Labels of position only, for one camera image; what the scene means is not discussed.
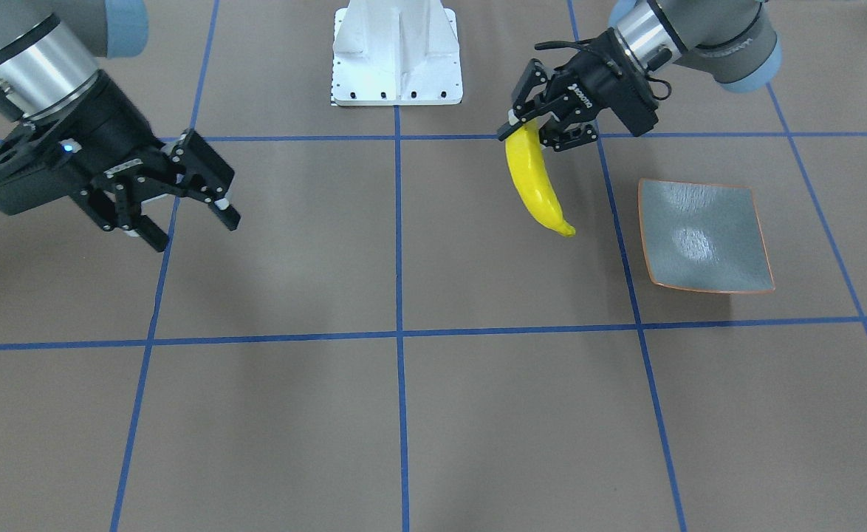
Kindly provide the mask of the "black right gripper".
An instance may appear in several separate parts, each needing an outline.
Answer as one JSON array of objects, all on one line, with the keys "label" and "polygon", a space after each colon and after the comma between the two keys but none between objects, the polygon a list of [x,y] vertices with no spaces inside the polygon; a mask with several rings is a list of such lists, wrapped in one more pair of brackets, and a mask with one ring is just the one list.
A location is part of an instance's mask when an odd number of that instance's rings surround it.
[{"label": "black right gripper", "polygon": [[185,195],[203,202],[226,229],[241,214],[230,201],[235,171],[196,130],[165,145],[107,74],[93,75],[85,93],[41,119],[24,119],[0,145],[0,211],[21,214],[63,197],[75,199],[105,232],[122,230],[162,253],[169,236],[143,214],[137,176],[106,173],[133,160]]}]

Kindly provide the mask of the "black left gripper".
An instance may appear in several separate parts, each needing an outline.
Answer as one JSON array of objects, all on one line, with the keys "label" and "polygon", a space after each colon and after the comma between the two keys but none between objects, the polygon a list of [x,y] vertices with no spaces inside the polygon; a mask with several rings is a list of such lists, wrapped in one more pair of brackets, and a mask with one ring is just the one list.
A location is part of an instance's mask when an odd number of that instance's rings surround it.
[{"label": "black left gripper", "polygon": [[498,141],[549,115],[539,128],[543,149],[561,152],[596,143],[592,120],[608,109],[630,134],[640,136],[655,128],[659,104],[616,30],[582,41],[553,41],[552,48],[578,53],[555,69],[537,58],[528,61],[513,89],[507,121],[497,130]]}]

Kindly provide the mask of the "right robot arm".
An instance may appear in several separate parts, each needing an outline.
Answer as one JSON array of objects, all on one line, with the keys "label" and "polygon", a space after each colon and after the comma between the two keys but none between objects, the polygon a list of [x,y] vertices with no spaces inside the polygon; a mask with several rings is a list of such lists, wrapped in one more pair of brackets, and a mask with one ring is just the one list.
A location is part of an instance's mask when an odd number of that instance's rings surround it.
[{"label": "right robot arm", "polygon": [[172,196],[204,203],[228,230],[235,172],[193,129],[160,140],[100,67],[139,55],[143,1],[0,1],[0,212],[15,216],[71,199],[99,229],[163,252],[169,236],[143,205]]}]

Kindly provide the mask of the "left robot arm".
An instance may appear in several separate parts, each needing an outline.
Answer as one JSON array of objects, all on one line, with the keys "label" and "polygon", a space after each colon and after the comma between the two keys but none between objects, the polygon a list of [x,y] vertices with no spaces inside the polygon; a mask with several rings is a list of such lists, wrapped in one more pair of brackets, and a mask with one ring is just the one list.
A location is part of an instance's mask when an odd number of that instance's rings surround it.
[{"label": "left robot arm", "polygon": [[680,65],[710,75],[724,90],[750,93],[773,80],[784,59],[764,1],[619,1],[599,36],[542,41],[536,50],[573,50],[549,69],[534,58],[512,93],[508,141],[535,119],[542,147],[566,151],[598,138],[594,121],[610,110],[629,134],[655,128],[657,72]]}]

